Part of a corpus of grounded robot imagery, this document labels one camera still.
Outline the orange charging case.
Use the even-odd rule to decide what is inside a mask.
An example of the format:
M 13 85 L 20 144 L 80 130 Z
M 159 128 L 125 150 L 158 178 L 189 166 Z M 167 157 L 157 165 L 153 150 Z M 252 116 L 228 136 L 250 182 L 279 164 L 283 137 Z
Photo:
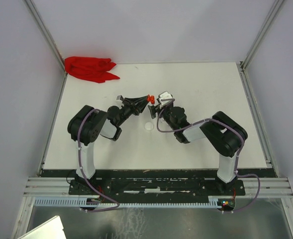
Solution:
M 149 103 L 151 103 L 152 105 L 154 105 L 155 104 L 155 96 L 154 95 L 148 95 L 147 96 L 147 101 Z

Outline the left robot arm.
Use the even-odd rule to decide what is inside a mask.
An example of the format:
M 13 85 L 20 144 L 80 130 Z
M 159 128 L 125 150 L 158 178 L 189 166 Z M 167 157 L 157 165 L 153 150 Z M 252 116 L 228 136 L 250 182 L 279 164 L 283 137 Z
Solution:
M 139 98 L 116 98 L 117 105 L 107 111 L 95 109 L 89 105 L 83 106 L 70 120 L 67 131 L 77 144 L 78 166 L 76 174 L 83 178 L 80 189 L 86 194 L 92 194 L 97 189 L 94 165 L 94 144 L 99 136 L 112 141 L 118 140 L 122 133 L 121 125 L 130 116 L 140 115 L 148 104 L 154 104 L 155 98 L 146 95 Z

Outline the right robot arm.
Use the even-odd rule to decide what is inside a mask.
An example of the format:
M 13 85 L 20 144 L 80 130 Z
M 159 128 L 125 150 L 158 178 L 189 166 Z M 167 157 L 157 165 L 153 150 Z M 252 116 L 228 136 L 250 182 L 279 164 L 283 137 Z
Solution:
M 247 131 L 222 111 L 211 118 L 189 123 L 185 109 L 172 104 L 149 106 L 152 119 L 157 119 L 161 133 L 173 133 L 180 143 L 191 143 L 206 138 L 219 153 L 216 191 L 226 195 L 233 190 L 237 176 L 239 154 L 248 138 Z

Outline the white charging case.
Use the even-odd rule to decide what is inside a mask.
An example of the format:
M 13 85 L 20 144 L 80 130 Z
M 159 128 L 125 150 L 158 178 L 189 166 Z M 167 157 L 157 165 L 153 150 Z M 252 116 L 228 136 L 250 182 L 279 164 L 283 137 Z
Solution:
M 145 125 L 144 125 L 144 128 L 147 130 L 147 131 L 152 131 L 154 129 L 154 125 L 152 122 L 146 122 Z

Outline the red cloth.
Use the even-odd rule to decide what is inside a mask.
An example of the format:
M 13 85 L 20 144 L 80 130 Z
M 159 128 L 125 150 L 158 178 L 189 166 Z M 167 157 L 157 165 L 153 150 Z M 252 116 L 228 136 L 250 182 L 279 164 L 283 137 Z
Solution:
M 110 58 L 72 56 L 64 60 L 65 71 L 81 80 L 104 83 L 110 80 L 119 80 L 120 77 L 110 73 L 116 63 Z

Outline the metal sheet corner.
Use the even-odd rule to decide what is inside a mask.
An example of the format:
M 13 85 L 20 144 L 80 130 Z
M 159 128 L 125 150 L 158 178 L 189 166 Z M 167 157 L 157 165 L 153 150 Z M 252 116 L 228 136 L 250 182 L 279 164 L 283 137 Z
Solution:
M 54 216 L 19 239 L 66 239 L 66 236 L 60 217 Z

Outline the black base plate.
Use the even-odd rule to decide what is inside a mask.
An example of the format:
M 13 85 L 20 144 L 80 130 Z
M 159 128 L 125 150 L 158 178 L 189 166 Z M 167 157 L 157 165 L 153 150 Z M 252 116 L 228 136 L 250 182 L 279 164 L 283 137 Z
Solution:
M 69 195 L 103 193 L 124 203 L 206 203 L 210 196 L 248 196 L 249 186 L 238 178 L 225 186 L 216 170 L 98 170 L 85 181 L 75 170 L 43 170 L 43 178 L 62 178 Z

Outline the aluminium rail front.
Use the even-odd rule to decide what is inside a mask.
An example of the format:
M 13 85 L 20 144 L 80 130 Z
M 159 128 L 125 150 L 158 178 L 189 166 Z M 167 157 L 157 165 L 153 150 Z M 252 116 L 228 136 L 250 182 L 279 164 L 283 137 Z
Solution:
M 255 178 L 242 179 L 245 195 L 237 198 L 252 199 L 257 192 L 258 183 Z M 261 189 L 258 197 L 265 198 L 293 198 L 293 192 L 287 178 L 261 178 Z M 69 184 L 64 178 L 30 177 L 24 189 L 26 197 L 69 197 Z

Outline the left frame post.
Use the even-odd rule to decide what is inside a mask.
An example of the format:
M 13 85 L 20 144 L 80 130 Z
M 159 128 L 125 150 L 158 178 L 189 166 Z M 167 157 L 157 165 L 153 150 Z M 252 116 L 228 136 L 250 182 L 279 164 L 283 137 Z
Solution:
M 27 10 L 31 14 L 34 22 L 36 23 L 38 29 L 40 30 L 42 36 L 44 37 L 46 43 L 48 44 L 55 59 L 57 60 L 60 68 L 64 71 L 65 70 L 64 59 L 63 59 L 61 53 L 59 52 L 58 47 L 57 47 L 49 29 L 47 28 L 39 10 L 37 9 L 36 4 L 34 3 L 33 0 L 23 0 L 23 3 L 25 4 Z

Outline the frame post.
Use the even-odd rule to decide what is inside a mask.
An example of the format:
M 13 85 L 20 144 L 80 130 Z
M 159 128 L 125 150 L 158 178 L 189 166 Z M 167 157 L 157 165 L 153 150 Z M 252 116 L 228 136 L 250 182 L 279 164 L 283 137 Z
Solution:
M 55 59 L 57 60 L 60 68 L 64 71 L 65 70 L 64 59 L 63 59 L 61 53 L 59 52 L 58 47 L 57 47 L 49 29 L 47 28 L 39 10 L 37 9 L 36 4 L 34 3 L 33 0 L 23 0 L 23 3 L 25 4 L 27 10 L 31 14 L 34 22 L 36 23 L 38 29 L 40 30 L 42 36 L 44 37 L 46 43 L 48 44 Z
M 278 17 L 285 3 L 285 0 L 275 0 L 273 2 L 269 12 L 267 13 L 265 20 L 262 23 L 260 30 L 258 31 L 255 40 L 253 41 L 253 44 L 251 45 L 248 53 L 246 54 L 245 59 L 240 63 L 240 68 L 242 71 L 245 71 L 251 64 L 254 56 L 256 55 L 258 49 L 263 43 L 266 35 L 270 31 L 272 25 L 274 24 L 276 18 Z

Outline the right frame post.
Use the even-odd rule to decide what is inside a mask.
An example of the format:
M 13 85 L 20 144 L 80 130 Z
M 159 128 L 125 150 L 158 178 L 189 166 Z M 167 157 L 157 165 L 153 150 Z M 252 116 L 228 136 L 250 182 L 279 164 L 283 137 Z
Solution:
M 258 49 L 263 43 L 266 35 L 270 31 L 272 25 L 274 24 L 276 18 L 278 17 L 285 3 L 285 0 L 275 0 L 273 2 L 269 12 L 267 13 L 265 20 L 262 23 L 260 30 L 258 31 L 255 40 L 253 41 L 253 44 L 251 45 L 248 53 L 246 54 L 245 59 L 240 63 L 240 68 L 242 71 L 245 71 L 251 64 L 254 56 L 256 55 Z

